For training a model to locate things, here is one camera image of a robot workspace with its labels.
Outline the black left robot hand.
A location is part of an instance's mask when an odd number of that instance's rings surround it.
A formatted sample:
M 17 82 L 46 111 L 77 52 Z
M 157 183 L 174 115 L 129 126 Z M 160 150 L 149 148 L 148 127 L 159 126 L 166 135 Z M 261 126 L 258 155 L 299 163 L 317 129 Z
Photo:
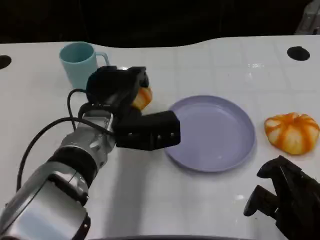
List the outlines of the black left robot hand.
M 130 113 L 140 88 L 148 86 L 149 77 L 144 66 L 128 69 L 102 66 L 88 78 L 86 96 L 89 103 L 99 104 L 122 119 Z

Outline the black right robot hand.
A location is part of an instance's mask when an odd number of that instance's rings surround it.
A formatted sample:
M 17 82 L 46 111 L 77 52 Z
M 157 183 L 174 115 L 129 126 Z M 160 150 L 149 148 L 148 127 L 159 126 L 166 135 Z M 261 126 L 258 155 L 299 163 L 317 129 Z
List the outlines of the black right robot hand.
M 257 185 L 243 214 L 260 211 L 275 220 L 276 227 L 289 240 L 320 238 L 320 184 L 300 167 L 280 155 L 267 161 L 257 176 L 271 179 L 275 193 Z

